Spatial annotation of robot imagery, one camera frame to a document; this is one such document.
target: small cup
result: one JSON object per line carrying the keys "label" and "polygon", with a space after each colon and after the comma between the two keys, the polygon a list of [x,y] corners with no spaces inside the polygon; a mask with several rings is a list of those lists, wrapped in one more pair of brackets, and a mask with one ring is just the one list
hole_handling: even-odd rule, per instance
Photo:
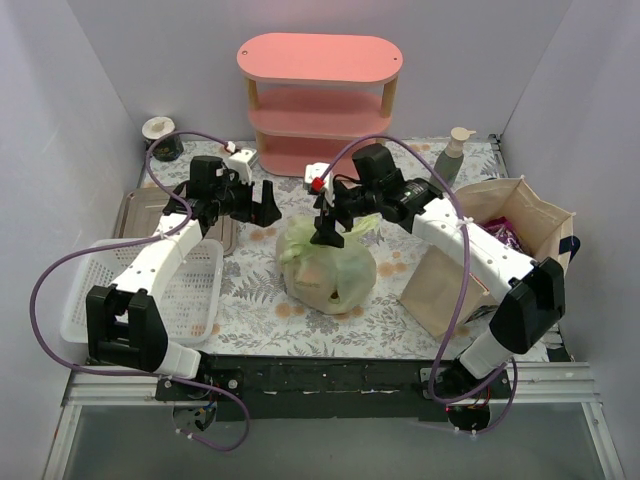
{"label": "small cup", "polygon": [[[142,126],[145,152],[158,138],[174,132],[176,125],[169,117],[154,117],[147,120]],[[153,151],[153,156],[161,162],[171,162],[182,155],[184,145],[180,135],[174,135],[160,142]]]}

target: shelf tier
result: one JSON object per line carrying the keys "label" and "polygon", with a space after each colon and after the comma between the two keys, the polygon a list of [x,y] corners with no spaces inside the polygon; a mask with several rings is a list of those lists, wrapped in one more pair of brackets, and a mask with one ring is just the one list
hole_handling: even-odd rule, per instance
{"label": "shelf tier", "polygon": [[382,85],[402,67],[402,52],[378,37],[266,33],[247,41],[237,61],[247,78],[298,85]]}
{"label": "shelf tier", "polygon": [[267,135],[353,140],[389,127],[391,116],[381,116],[381,102],[368,92],[272,88],[260,94],[249,121]]}
{"label": "shelf tier", "polygon": [[[259,161],[262,168],[273,175],[302,177],[307,165],[329,163],[347,143],[349,142],[342,140],[265,135],[265,147],[260,150]],[[361,142],[351,149],[332,172],[358,178],[351,154],[371,143],[374,143],[374,140]]]}

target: tan bottle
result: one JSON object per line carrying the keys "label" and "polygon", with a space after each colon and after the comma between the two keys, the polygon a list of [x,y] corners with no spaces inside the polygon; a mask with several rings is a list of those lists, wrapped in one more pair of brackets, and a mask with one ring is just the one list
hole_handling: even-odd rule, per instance
{"label": "tan bottle", "polygon": [[[462,166],[462,161],[464,160],[464,153],[462,152],[464,142],[469,140],[469,137],[474,133],[476,133],[474,130],[467,130],[462,127],[456,127],[451,130],[451,139],[436,160],[435,171],[447,182],[449,187],[453,186],[460,167]],[[431,180],[429,180],[429,183],[444,191],[444,187],[442,187],[440,182],[433,176]]]}

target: plastic bag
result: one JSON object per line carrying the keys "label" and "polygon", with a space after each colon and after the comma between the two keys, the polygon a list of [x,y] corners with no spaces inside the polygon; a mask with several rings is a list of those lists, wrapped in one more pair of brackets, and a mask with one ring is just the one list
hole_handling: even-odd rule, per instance
{"label": "plastic bag", "polygon": [[287,293],[328,314],[359,305],[376,283],[376,261],[358,239],[377,225],[374,215],[362,218],[351,232],[341,234],[344,248],[335,248],[312,245],[313,219],[294,217],[276,244]]}
{"label": "plastic bag", "polygon": [[526,248],[522,240],[520,240],[520,237],[518,237],[518,234],[516,233],[516,229],[507,217],[490,220],[484,225],[481,225],[481,227],[484,228],[487,233],[491,234],[492,237],[495,237],[504,243],[507,247],[513,248],[516,252],[529,255],[529,249]]}

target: red cap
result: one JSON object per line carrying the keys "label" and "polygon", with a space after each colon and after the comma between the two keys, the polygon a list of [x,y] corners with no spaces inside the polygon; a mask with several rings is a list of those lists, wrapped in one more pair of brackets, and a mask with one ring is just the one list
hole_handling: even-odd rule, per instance
{"label": "red cap", "polygon": [[322,187],[324,187],[324,180],[320,177],[316,177],[311,182],[311,191],[315,193],[320,193],[322,191]]}

